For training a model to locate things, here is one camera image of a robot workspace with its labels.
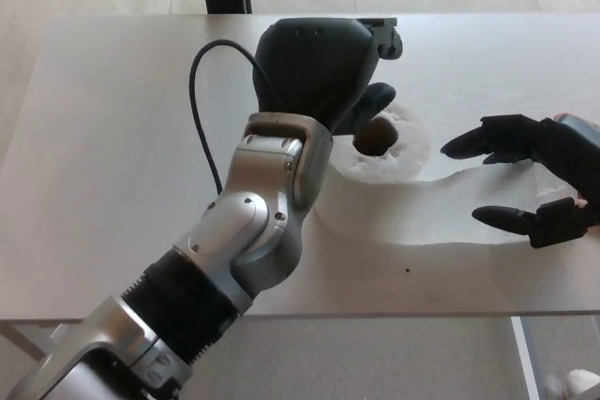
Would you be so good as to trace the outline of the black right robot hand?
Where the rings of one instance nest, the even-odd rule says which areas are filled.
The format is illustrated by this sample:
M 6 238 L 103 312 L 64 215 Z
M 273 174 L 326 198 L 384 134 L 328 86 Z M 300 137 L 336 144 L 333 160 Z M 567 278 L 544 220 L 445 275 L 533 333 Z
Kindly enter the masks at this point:
M 570 113 L 534 120 L 522 114 L 487 116 L 481 125 L 449 142 L 441 153 L 452 159 L 484 156 L 485 165 L 524 160 L 543 165 L 582 197 L 540 205 L 535 212 L 482 206 L 472 217 L 497 230 L 527 236 L 542 248 L 583 237 L 599 225 L 599 127 Z

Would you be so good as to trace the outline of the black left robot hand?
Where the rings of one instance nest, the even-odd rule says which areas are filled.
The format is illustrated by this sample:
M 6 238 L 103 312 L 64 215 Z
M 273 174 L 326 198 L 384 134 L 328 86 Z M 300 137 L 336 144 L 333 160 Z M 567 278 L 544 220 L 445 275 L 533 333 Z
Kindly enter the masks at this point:
M 395 18 L 287 18 L 262 34 L 252 80 L 260 112 L 300 114 L 334 135 L 352 135 L 396 97 L 371 81 L 378 63 L 397 60 Z

